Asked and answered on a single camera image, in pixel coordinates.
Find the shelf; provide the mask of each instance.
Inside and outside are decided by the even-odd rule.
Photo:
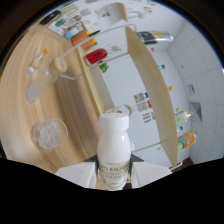
[[[138,35],[126,27],[128,53],[142,78],[156,117],[160,143],[172,166],[177,164],[177,132],[173,106],[167,86],[147,47]]]
[[[81,47],[77,48],[77,55],[79,56],[81,72],[84,75],[89,94],[92,97],[93,102],[95,102],[95,112],[99,116],[100,114],[103,114],[105,110],[114,107],[113,101],[99,66],[94,66],[94,68],[90,69],[90,67],[86,65],[83,60],[83,57],[86,54]]]

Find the red bottle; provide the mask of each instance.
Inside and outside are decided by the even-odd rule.
[[[99,48],[83,57],[87,65],[93,65],[96,62],[107,57],[107,52],[103,48]]]

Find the small bottle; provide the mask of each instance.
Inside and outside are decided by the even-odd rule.
[[[169,86],[169,87],[167,87],[167,89],[168,89],[168,92],[174,90],[173,86]]]
[[[122,104],[122,105],[119,105],[117,107],[106,110],[104,113],[125,113],[130,117],[132,112],[136,111],[136,110],[138,110],[137,106],[130,107],[126,104]]]
[[[36,71],[36,69],[40,66],[40,64],[44,60],[44,55],[47,54],[49,50],[50,50],[49,48],[45,48],[42,54],[38,54],[35,56],[32,63],[28,66],[28,69],[27,69],[27,71],[30,74],[33,74]]]
[[[158,68],[159,68],[159,70],[162,70],[162,69],[165,69],[165,65],[157,65],[158,66]]]
[[[99,48],[83,57],[87,65],[93,65],[96,62],[107,57],[107,52],[103,48]]]
[[[73,36],[75,36],[77,33],[79,33],[79,30],[76,27],[74,27],[71,30],[69,30],[68,32],[66,32],[64,36],[66,39],[70,39]]]
[[[176,113],[175,116],[175,120],[176,120],[176,127],[177,127],[177,132],[182,131],[183,130],[183,124],[185,124],[188,120],[188,118],[190,116],[192,116],[194,114],[193,110],[190,110],[189,113],[187,113],[186,111],[181,111]]]
[[[67,70],[67,64],[61,57],[55,58],[50,65],[40,71],[27,89],[26,96],[29,102],[34,102],[41,97],[44,91],[51,86],[58,76]]]
[[[173,110],[173,112],[176,115],[178,112],[180,112],[180,108],[178,107],[176,110]]]
[[[131,142],[127,133],[127,114],[101,114],[99,118],[102,133],[97,147],[99,175],[109,191],[122,190],[128,178],[131,158]]]

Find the bottle cap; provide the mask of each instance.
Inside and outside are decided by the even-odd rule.
[[[45,48],[44,49],[44,54],[47,54],[49,52],[49,50],[50,50],[49,48]]]
[[[124,131],[129,128],[129,116],[125,113],[105,113],[99,118],[101,130]]]
[[[192,116],[192,115],[194,115],[194,111],[193,110],[190,110],[189,111],[189,114]]]
[[[50,63],[49,69],[53,75],[61,75],[67,70],[67,63],[64,58],[57,57]]]

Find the white wall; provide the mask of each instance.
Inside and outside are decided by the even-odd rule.
[[[223,157],[224,154],[224,75],[219,59],[205,37],[185,22],[168,49],[183,80],[188,100],[199,102],[202,122],[195,114],[192,129],[197,141],[190,158],[197,164]],[[190,94],[192,84],[195,94]]]

